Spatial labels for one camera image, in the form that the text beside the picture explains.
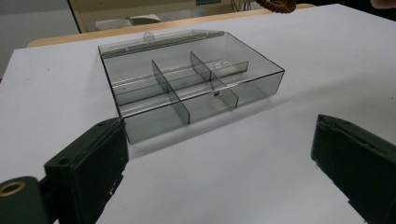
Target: brown braided object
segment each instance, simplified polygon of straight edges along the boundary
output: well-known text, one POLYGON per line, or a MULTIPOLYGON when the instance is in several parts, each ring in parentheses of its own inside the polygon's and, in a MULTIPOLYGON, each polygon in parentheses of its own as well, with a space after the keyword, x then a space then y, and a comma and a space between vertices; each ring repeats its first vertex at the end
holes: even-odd
POLYGON ((256 0, 256 2, 260 6, 278 13, 291 13, 296 9, 295 0, 256 0))

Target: wall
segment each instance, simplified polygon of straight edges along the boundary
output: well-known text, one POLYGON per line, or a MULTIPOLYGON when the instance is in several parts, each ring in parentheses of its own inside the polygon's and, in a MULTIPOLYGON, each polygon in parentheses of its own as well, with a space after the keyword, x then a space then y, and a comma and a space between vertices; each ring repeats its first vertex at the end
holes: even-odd
POLYGON ((77 33, 67 0, 0 0, 0 77, 14 49, 39 38, 77 33))

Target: clear plastic box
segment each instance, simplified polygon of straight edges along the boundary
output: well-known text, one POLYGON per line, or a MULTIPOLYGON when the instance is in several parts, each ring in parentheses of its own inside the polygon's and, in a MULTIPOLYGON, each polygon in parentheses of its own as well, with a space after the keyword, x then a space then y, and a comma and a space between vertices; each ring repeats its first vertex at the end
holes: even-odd
POLYGON ((99 51, 131 143, 274 95, 285 72, 222 31, 145 33, 99 51))

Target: wooden table edge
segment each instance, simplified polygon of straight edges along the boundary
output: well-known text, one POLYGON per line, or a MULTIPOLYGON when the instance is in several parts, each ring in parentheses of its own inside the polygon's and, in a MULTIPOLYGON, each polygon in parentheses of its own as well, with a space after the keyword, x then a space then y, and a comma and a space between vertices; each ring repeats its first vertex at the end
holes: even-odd
MULTIPOLYGON (((309 7, 314 7, 314 5, 298 4, 296 9, 309 8, 309 7)), ((242 12, 234 12, 227 14, 219 14, 214 16, 191 18, 180 21, 165 21, 165 22, 153 23, 148 25, 125 27, 120 29, 98 31, 98 32, 84 33, 78 35, 62 35, 62 36, 55 36, 55 37, 34 40, 30 42, 27 45, 27 47, 34 48, 34 47, 42 47, 47 45, 64 44, 64 43, 77 42, 82 40, 110 37, 114 35, 128 35, 128 34, 134 34, 134 33, 146 32, 146 31, 161 30, 171 27, 187 26, 187 25, 208 22, 208 21, 222 21, 222 20, 241 18, 247 16, 270 14, 270 13, 273 12, 263 8, 263 9, 257 9, 251 11, 242 11, 242 12)))

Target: white table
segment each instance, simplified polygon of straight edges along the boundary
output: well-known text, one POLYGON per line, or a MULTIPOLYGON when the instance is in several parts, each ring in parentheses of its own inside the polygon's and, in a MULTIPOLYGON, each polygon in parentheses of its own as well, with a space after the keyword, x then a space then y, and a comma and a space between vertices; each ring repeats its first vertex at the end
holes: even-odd
MULTIPOLYGON (((189 28, 230 32, 285 68, 278 93, 187 140, 162 136, 162 150, 131 146, 137 159, 98 223, 361 224, 310 149, 319 113, 396 144, 396 23, 332 5, 189 28)), ((0 85, 0 182, 42 178, 47 160, 117 116, 97 46, 140 36, 15 50, 0 85)))

